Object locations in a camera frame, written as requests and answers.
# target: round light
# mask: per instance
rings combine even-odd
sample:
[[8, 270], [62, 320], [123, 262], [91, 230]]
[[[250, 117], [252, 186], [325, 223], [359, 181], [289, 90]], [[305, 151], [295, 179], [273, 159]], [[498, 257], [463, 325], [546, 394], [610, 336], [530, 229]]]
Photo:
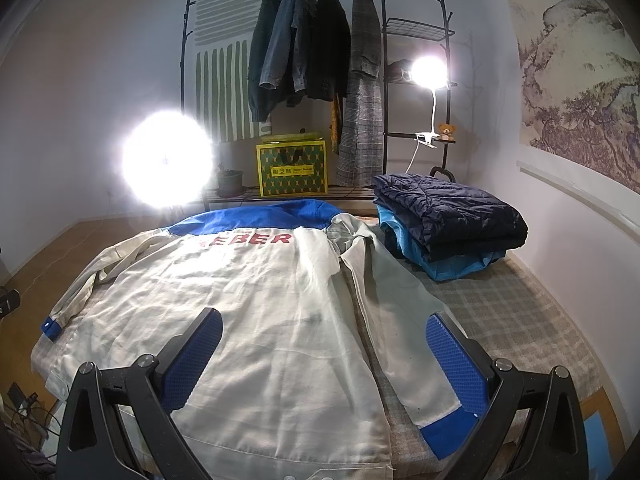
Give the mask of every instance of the round light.
[[425, 88], [444, 88], [447, 86], [447, 67], [439, 57], [420, 57], [411, 67], [411, 78]]
[[124, 146], [124, 178], [145, 203], [180, 205], [198, 196], [213, 162], [206, 133], [180, 112], [158, 112]]

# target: wall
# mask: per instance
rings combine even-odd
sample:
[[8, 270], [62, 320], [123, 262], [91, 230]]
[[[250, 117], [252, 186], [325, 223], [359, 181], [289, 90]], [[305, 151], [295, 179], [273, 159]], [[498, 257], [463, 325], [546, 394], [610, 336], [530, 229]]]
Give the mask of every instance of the wall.
[[[351, 0], [342, 0], [350, 17]], [[131, 195], [120, 171], [121, 148], [147, 114], [179, 107], [180, 35], [185, 0], [44, 0], [28, 17], [0, 65], [0, 258], [15, 272], [40, 247], [80, 218], [149, 212]], [[449, 165], [466, 179], [474, 134], [468, 102], [470, 52], [465, 41], [480, 27], [474, 0], [447, 0], [454, 11], [452, 121], [461, 139]], [[438, 23], [434, 0], [387, 0], [388, 15]], [[421, 52], [420, 41], [392, 41], [390, 60]], [[186, 102], [193, 103], [193, 59], [186, 60]], [[390, 126], [423, 131], [430, 96], [415, 88], [393, 88]], [[444, 121], [444, 99], [436, 120]], [[328, 132], [324, 103], [295, 110], [279, 107], [274, 130]], [[256, 141], [223, 144], [216, 152], [255, 184]], [[415, 143], [391, 139], [389, 170], [404, 171]], [[442, 147], [421, 148], [414, 170], [439, 164]], [[335, 157], [330, 159], [330, 169]], [[197, 208], [188, 210], [196, 212]]]
[[[520, 145], [521, 79], [516, 39], [507, 0], [484, 0], [488, 33], [479, 41], [490, 53], [480, 77], [488, 110], [479, 124], [478, 150], [469, 180], [513, 204], [529, 225], [517, 256], [566, 309], [593, 346], [620, 394], [630, 430], [640, 428], [640, 247], [586, 205], [518, 171], [517, 160], [547, 169], [562, 166], [572, 180], [605, 177], [568, 160]], [[628, 189], [609, 187], [610, 202], [629, 202]], [[632, 207], [638, 208], [635, 195]]]

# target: blue and white jacket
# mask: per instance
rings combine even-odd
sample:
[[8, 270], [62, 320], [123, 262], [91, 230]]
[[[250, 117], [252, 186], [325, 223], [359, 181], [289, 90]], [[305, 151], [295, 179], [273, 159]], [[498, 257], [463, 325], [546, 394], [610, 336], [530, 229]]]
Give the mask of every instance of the blue and white jacket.
[[[207, 212], [105, 249], [43, 325], [60, 346], [47, 388], [65, 399], [80, 363], [122, 367], [159, 352], [205, 306], [222, 313], [222, 341], [172, 417], [214, 478], [392, 479], [389, 426], [354, 308], [436, 454], [466, 435], [425, 342], [428, 317], [446, 307], [364, 222], [316, 200]], [[58, 338], [69, 323], [73, 332]]]

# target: mattress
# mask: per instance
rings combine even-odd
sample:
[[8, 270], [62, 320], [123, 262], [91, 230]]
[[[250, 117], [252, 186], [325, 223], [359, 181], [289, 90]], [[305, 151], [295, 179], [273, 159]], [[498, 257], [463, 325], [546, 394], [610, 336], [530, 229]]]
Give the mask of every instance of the mattress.
[[[376, 220], [363, 220], [382, 237]], [[514, 261], [505, 259], [466, 278], [439, 283], [433, 282], [417, 266], [406, 262], [402, 265], [452, 310], [467, 335], [476, 339], [491, 357], [505, 357], [521, 370], [542, 373], [562, 364], [571, 371], [580, 400], [600, 388], [597, 362], [585, 340], [553, 298]], [[109, 286], [98, 286], [88, 306], [100, 301]], [[358, 331], [391, 430], [394, 478], [440, 471], [447, 459], [436, 459], [405, 412], [377, 362], [362, 314], [357, 308], [355, 311]], [[62, 340], [71, 337], [73, 326], [81, 316], [82, 313], [70, 322], [60, 336]], [[60, 346], [41, 337], [31, 355], [34, 371], [46, 377], [56, 358], [56, 348]], [[508, 441], [516, 439], [525, 416], [524, 412], [518, 412]]]

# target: metal screw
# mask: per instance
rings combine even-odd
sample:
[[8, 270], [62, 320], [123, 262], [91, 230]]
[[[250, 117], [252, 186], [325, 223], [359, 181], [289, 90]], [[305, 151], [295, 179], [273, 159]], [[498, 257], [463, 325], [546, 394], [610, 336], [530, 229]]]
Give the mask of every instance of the metal screw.
[[155, 360], [156, 358], [151, 354], [142, 354], [139, 358], [136, 359], [136, 364], [140, 368], [146, 368], [148, 366], [151, 366]]
[[498, 368], [501, 372], [508, 372], [513, 368], [513, 364], [508, 359], [504, 357], [497, 358], [495, 360], [495, 367]]
[[569, 376], [569, 370], [567, 370], [563, 366], [557, 366], [556, 367], [556, 375], [558, 377], [562, 377], [563, 379], [566, 379]]
[[88, 374], [89, 372], [94, 371], [94, 364], [91, 361], [87, 361], [85, 363], [82, 363], [80, 365], [80, 367], [78, 368], [78, 371], [81, 374]]

